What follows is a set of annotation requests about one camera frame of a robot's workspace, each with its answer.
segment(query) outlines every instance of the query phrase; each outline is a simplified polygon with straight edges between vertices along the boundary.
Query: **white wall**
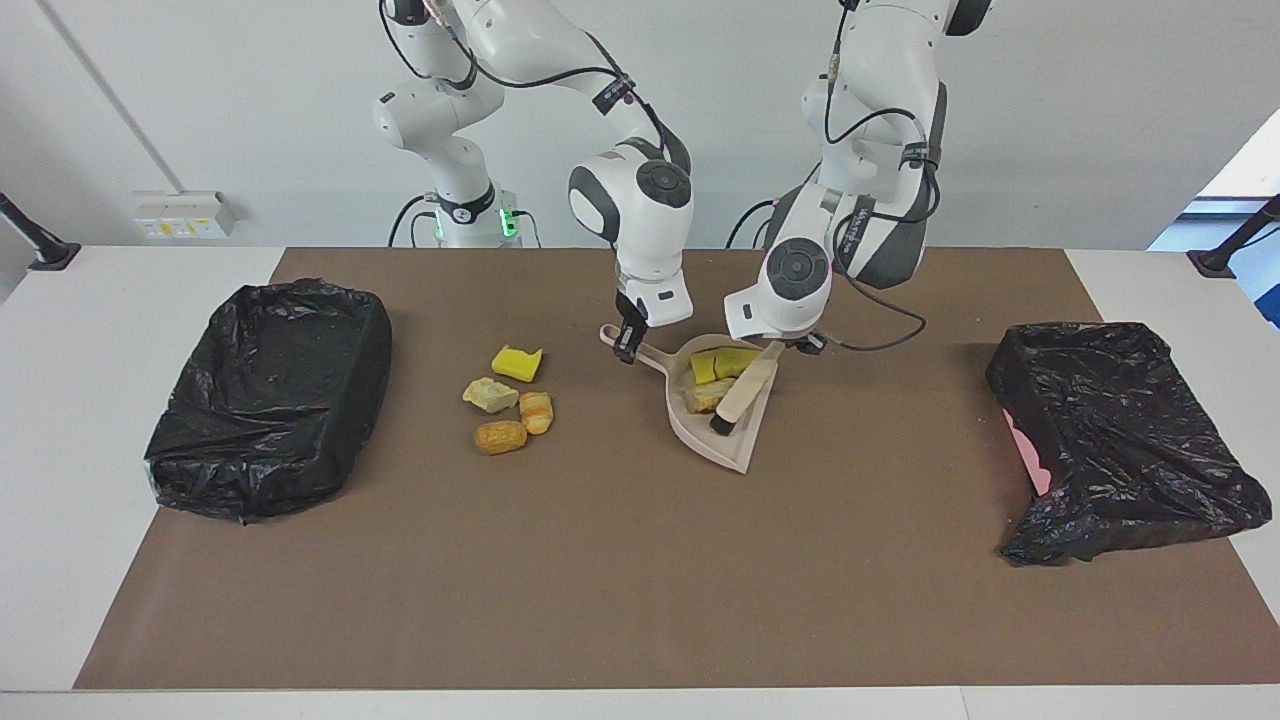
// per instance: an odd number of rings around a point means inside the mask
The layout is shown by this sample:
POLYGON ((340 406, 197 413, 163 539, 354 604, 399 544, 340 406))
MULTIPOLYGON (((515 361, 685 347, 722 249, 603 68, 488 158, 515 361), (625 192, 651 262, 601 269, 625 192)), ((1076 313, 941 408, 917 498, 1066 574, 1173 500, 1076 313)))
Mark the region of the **white wall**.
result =
MULTIPOLYGON (((430 186, 384 145, 370 105, 406 77, 374 0, 0 4, 0 187, 68 238, 140 242, 128 193, 165 190, 38 4, 189 190, 220 190, 237 243, 381 242, 430 186)), ((817 140, 799 95, 826 67, 829 0, 558 0, 595 31, 689 143, 694 245, 800 181, 817 140)), ((951 117, 931 227, 940 245, 1146 247, 1280 102, 1274 0, 1006 0, 947 38, 951 117)), ((513 91, 467 135, 538 213, 548 243, 590 243, 564 178, 607 126, 559 88, 513 91)))

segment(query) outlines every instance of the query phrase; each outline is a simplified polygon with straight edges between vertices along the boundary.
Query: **dustpan handle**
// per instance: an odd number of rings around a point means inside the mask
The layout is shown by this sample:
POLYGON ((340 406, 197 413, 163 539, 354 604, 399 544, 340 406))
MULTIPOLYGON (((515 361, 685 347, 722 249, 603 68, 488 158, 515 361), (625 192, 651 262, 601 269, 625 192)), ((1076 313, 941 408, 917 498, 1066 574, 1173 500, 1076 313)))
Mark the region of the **dustpan handle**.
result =
MULTIPOLYGON (((602 325, 600 340, 604 341, 607 345, 613 345, 614 342, 617 342, 618 333, 621 332, 622 331, 618 329, 617 325, 602 325)), ((649 365, 654 370, 658 370, 659 373, 663 374, 669 373, 676 363, 675 356, 667 355, 666 352, 658 350, 657 347, 646 342, 641 342, 639 347, 636 347, 636 357, 639 357, 640 361, 644 363, 645 365, 649 365)))

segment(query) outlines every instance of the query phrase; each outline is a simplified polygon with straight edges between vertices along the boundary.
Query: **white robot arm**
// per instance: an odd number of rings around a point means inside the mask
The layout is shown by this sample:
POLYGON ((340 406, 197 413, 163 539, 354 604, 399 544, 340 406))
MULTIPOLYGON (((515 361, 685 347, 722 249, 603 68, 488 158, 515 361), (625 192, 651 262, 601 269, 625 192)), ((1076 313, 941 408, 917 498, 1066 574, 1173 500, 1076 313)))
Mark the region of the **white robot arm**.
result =
POLYGON ((503 86, 576 90, 621 138, 573 168, 568 187, 573 217, 617 254, 622 334, 614 352, 632 363, 648 328, 689 318, 681 270, 694 210, 689 152, 604 47, 547 0, 385 0, 384 8, 397 32, 413 35, 404 45, 419 50, 407 61, 434 77, 406 83, 416 88, 407 97, 406 86, 384 96, 379 127, 433 163, 445 210, 462 206, 474 219, 492 206, 479 149, 453 133, 497 111, 503 86))
POLYGON ((915 273, 925 220, 940 199, 934 170, 947 94, 934 46, 943 33, 977 29, 991 6, 991 0, 840 3, 831 72, 806 88, 803 104, 824 141, 820 173, 777 202, 756 284, 724 299, 733 337, 785 338, 810 352, 822 350, 813 333, 835 275, 883 290, 915 273), (833 136, 833 127, 849 129, 833 136), (876 152, 876 145, 890 152, 876 152), (878 165, 876 158, 886 155, 892 164, 878 165))

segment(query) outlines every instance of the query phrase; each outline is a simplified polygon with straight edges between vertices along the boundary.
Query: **black stand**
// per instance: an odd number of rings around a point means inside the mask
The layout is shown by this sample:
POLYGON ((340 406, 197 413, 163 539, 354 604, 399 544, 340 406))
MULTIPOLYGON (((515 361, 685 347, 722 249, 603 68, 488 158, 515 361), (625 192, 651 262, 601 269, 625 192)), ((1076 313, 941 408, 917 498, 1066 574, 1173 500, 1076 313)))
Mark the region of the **black stand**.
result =
POLYGON ((1235 278, 1235 273, 1229 268, 1231 256, 1240 251, 1262 228, 1280 220, 1280 195, 1276 195, 1253 214, 1252 218, 1240 225, 1240 229, 1231 233, 1226 242, 1213 250, 1192 250, 1187 254, 1192 259, 1192 265, 1206 278, 1235 278))
POLYGON ((36 250, 36 261, 27 265, 28 270, 61 270, 70 265, 72 259, 79 252, 79 243, 58 240, 54 233, 23 214, 3 192, 0 192, 0 215, 4 215, 36 250))

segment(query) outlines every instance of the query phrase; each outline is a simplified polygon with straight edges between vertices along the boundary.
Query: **electrical outlet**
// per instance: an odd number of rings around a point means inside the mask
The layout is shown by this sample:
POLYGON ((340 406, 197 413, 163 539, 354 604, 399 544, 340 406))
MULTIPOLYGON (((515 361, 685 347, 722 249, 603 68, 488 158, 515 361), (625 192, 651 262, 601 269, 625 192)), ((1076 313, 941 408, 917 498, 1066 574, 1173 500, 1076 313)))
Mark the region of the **electrical outlet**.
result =
POLYGON ((195 205, 168 205, 160 214, 160 225, 177 240, 197 240, 200 236, 188 219, 195 210, 195 205))
POLYGON ((133 213, 133 224, 142 232, 142 237, 147 240, 169 240, 173 237, 173 233, 160 222, 164 209, 164 205, 148 202, 133 213))
POLYGON ((227 240, 236 215, 220 192, 134 192, 133 224, 148 240, 227 240))

